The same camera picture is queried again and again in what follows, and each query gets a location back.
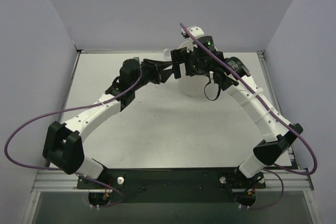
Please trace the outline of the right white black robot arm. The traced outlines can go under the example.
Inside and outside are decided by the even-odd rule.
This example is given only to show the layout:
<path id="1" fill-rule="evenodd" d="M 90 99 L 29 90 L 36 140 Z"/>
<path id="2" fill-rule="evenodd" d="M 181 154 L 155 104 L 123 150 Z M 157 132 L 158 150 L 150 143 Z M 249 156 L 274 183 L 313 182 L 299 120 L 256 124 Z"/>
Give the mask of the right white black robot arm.
<path id="1" fill-rule="evenodd" d="M 173 73 L 181 78 L 180 65 L 186 76 L 206 76 L 209 83 L 218 85 L 244 109 L 262 135 L 252 154 L 238 166 L 238 173 L 247 179 L 253 178 L 267 166 L 273 165 L 303 132 L 300 124 L 285 119 L 267 100 L 263 89 L 258 87 L 248 68 L 237 57 L 226 58 L 215 49 L 212 36 L 203 36 L 199 41 L 219 60 L 216 61 L 196 43 L 171 51 Z"/>

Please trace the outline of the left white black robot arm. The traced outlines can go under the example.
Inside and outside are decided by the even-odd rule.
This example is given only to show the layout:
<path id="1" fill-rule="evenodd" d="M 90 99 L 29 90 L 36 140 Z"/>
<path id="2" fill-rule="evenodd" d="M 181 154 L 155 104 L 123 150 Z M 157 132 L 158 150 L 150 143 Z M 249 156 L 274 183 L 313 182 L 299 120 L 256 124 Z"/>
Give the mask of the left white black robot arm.
<path id="1" fill-rule="evenodd" d="M 85 139 L 108 118 L 123 111 L 135 99 L 136 90 L 148 83 L 165 83 L 173 73 L 171 64 L 150 59 L 125 60 L 119 75 L 94 104 L 74 118 L 48 127 L 43 157 L 66 174 L 85 175 L 94 187 L 105 186 L 105 167 L 85 155 Z"/>

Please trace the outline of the clear unlabelled plastic bottle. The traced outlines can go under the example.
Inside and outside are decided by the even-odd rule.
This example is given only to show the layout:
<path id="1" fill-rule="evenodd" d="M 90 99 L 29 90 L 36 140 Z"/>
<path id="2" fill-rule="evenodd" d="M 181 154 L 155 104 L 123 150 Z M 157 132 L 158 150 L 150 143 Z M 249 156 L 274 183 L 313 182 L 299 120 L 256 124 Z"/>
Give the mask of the clear unlabelled plastic bottle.
<path id="1" fill-rule="evenodd" d="M 169 49 L 163 50 L 163 58 L 165 61 L 171 61 L 171 51 Z"/>

